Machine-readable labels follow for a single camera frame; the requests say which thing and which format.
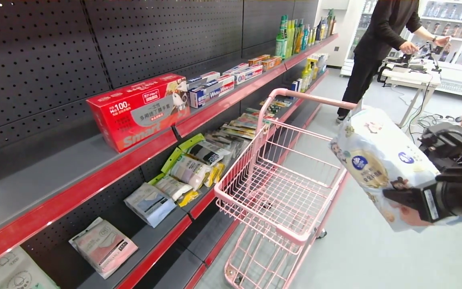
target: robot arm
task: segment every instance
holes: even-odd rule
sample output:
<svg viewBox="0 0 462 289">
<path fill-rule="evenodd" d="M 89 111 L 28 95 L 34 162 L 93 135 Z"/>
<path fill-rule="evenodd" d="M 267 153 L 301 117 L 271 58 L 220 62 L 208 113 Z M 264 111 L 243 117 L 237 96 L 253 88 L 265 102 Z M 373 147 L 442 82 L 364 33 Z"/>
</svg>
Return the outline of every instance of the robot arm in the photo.
<svg viewBox="0 0 462 289">
<path fill-rule="evenodd" d="M 383 195 L 417 210 L 422 221 L 462 216 L 462 127 L 440 123 L 427 128 L 420 141 L 420 150 L 440 174 L 430 183 L 405 191 L 383 190 Z"/>
</svg>

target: shopping cart handle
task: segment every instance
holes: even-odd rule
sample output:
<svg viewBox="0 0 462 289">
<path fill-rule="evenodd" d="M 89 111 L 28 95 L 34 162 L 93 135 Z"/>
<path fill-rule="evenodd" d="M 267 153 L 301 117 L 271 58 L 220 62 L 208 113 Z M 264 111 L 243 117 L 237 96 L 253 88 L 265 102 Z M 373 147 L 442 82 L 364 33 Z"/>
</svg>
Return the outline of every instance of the shopping cart handle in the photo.
<svg viewBox="0 0 462 289">
<path fill-rule="evenodd" d="M 268 95 L 268 98 L 274 99 L 277 95 L 308 99 L 311 101 L 319 102 L 321 104 L 329 104 L 330 106 L 338 106 L 339 108 L 346 108 L 348 110 L 352 110 L 356 107 L 356 104 L 352 104 L 350 102 L 334 100 L 330 98 L 319 97 L 319 96 L 309 95 L 305 93 L 294 92 L 293 90 L 288 90 L 286 88 L 276 88 L 275 90 L 272 90 L 270 95 Z"/>
</svg>

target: orange box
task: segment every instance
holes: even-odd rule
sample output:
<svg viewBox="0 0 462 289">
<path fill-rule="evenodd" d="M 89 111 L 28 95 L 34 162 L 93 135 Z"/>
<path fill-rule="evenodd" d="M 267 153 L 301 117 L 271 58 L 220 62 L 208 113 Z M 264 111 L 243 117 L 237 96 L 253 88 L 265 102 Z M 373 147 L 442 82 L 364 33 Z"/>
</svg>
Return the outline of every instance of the orange box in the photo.
<svg viewBox="0 0 462 289">
<path fill-rule="evenodd" d="M 274 56 L 270 59 L 267 59 L 267 60 L 263 60 L 261 62 L 261 64 L 263 65 L 263 71 L 266 72 L 266 71 L 269 71 L 271 70 L 272 68 L 275 68 L 276 66 L 278 66 L 279 64 L 281 64 L 281 57 L 279 56 Z"/>
<path fill-rule="evenodd" d="M 255 65 L 261 64 L 263 60 L 267 60 L 269 58 L 270 58 L 270 54 L 264 54 L 256 58 L 249 59 L 249 66 L 255 66 Z"/>
</svg>

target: white package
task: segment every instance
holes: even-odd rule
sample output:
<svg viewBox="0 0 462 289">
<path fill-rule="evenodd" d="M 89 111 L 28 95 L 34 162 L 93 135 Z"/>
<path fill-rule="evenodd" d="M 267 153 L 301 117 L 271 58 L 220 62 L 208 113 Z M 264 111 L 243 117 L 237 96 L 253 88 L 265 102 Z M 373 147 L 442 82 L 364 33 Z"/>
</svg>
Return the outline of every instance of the white package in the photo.
<svg viewBox="0 0 462 289">
<path fill-rule="evenodd" d="M 143 183 L 124 203 L 151 227 L 156 228 L 176 208 L 172 199 L 150 183 Z"/>
<path fill-rule="evenodd" d="M 105 279 L 138 250 L 130 238 L 102 218 L 93 221 L 69 243 Z"/>
<path fill-rule="evenodd" d="M 21 247 L 0 258 L 0 289 L 59 289 Z"/>
<path fill-rule="evenodd" d="M 395 232 L 432 225 L 418 211 L 386 199 L 383 189 L 405 190 L 432 181 L 438 169 L 427 156 L 377 108 L 361 103 L 340 125 L 330 149 L 359 183 Z M 435 225 L 450 221 L 445 218 Z"/>
<path fill-rule="evenodd" d="M 181 155 L 169 174 L 198 190 L 203 185 L 210 171 L 211 168 L 204 163 L 192 159 L 187 155 Z"/>
<path fill-rule="evenodd" d="M 177 201 L 182 195 L 194 189 L 191 185 L 181 183 L 169 175 L 162 177 L 154 186 L 160 189 L 163 194 L 169 196 L 173 201 Z"/>
</svg>

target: hand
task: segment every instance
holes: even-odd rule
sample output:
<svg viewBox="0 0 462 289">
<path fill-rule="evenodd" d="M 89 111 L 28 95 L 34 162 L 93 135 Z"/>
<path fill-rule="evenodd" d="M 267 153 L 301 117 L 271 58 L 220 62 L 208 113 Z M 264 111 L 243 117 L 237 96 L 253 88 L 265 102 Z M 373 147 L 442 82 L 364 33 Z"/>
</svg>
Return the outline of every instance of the hand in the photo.
<svg viewBox="0 0 462 289">
<path fill-rule="evenodd" d="M 418 51 L 418 47 L 411 43 L 410 41 L 404 42 L 400 47 L 400 51 L 402 51 L 404 54 L 413 54 L 416 51 Z"/>
<path fill-rule="evenodd" d="M 438 37 L 436 38 L 436 41 L 434 41 L 434 44 L 437 46 L 441 47 L 447 47 L 450 46 L 449 41 L 450 41 L 451 36 L 445 36 L 445 37 Z"/>
</svg>

